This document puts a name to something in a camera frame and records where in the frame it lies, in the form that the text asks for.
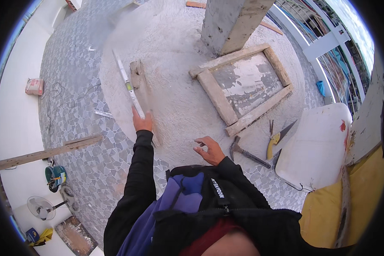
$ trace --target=hammer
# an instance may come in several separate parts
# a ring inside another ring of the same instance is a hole
[[[235,137],[235,140],[233,141],[232,145],[230,145],[230,148],[229,148],[229,153],[230,153],[230,158],[232,159],[233,161],[233,152],[234,151],[237,151],[239,153],[241,153],[242,155],[246,156],[247,158],[249,158],[250,160],[253,160],[259,164],[261,164],[262,166],[266,167],[267,169],[270,169],[270,165],[268,163],[266,163],[265,161],[257,158],[256,156],[253,156],[252,154],[250,154],[248,151],[246,150],[243,150],[239,145],[238,145],[238,142],[240,141],[240,137],[239,136],[236,136]]]

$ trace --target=green bucket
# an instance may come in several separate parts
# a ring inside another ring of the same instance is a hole
[[[45,169],[45,177],[47,182],[50,182],[52,178],[54,179],[59,177],[59,179],[56,179],[55,182],[50,184],[48,187],[52,192],[55,193],[58,190],[58,186],[66,181],[67,173],[63,166],[48,166]]]

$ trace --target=cement bag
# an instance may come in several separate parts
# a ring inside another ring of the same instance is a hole
[[[41,78],[28,79],[26,85],[26,93],[41,96],[43,84],[44,80]]]

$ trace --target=yellow saw handle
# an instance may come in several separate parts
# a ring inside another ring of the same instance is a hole
[[[280,133],[276,134],[275,136],[271,137],[269,144],[267,145],[267,160],[270,160],[273,157],[273,151],[272,146],[276,145],[280,140]]]

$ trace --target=cloud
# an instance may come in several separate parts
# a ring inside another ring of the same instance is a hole
[[[367,70],[371,74],[374,65],[374,42],[363,19],[348,0],[326,0],[326,2],[339,16],[350,36],[358,44]]]

